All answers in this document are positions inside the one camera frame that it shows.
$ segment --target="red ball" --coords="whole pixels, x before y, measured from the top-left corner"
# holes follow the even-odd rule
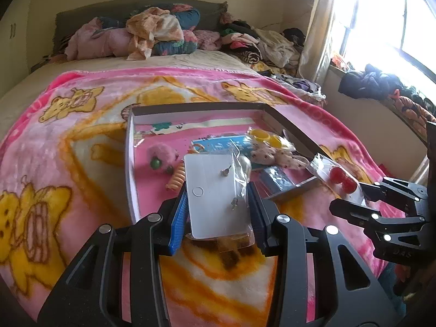
[[[342,168],[333,167],[330,171],[329,177],[330,177],[330,181],[332,183],[339,184],[345,180],[345,178],[347,177],[347,174],[345,173],[345,171]]]
[[[345,193],[347,193],[347,194],[354,193],[356,191],[356,189],[357,189],[357,182],[353,178],[347,177],[342,182],[342,190]]]

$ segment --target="pink pom-pom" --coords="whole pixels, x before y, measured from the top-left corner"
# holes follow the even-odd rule
[[[148,162],[153,158],[158,158],[161,161],[159,171],[170,172],[173,168],[179,154],[171,146],[164,143],[156,143],[147,149]]]

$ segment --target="round hole on card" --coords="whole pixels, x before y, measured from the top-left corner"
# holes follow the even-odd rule
[[[202,196],[204,194],[204,189],[201,187],[194,187],[192,194],[195,196]]]

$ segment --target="white card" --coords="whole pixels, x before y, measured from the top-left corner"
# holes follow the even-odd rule
[[[184,157],[192,236],[197,239],[247,232],[250,214],[236,193],[232,155],[187,154]],[[228,176],[221,171],[228,168]],[[232,201],[238,205],[232,210]]]

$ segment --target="bed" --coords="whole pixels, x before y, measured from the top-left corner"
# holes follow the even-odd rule
[[[360,181],[383,176],[337,119],[219,51],[45,65],[0,100],[0,274],[33,319],[99,225],[129,224],[123,215],[122,160],[129,107],[213,101],[256,101],[280,108]],[[330,214],[334,198],[320,186],[280,210],[306,226],[338,226],[379,275],[385,262],[372,256],[372,243],[361,229]],[[385,216],[399,215],[384,203],[376,207]],[[175,257],[161,260],[172,325],[264,326],[275,267],[275,259],[266,259],[255,246],[221,253],[184,241]],[[311,284],[308,320],[315,316]],[[125,305],[128,290],[122,294]],[[128,308],[123,318],[129,320]]]

